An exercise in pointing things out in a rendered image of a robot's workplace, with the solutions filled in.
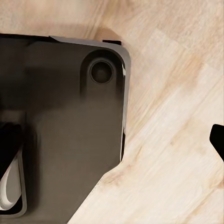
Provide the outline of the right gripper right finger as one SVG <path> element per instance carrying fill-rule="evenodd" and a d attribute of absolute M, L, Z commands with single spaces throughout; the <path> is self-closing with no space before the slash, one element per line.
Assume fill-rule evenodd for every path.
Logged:
<path fill-rule="evenodd" d="M 210 133 L 210 142 L 224 161 L 224 126 L 213 125 Z"/>

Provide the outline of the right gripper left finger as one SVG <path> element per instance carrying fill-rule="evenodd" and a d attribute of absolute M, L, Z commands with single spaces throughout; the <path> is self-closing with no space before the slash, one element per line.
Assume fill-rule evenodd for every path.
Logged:
<path fill-rule="evenodd" d="M 24 142 L 20 124 L 0 129 L 0 180 Z"/>

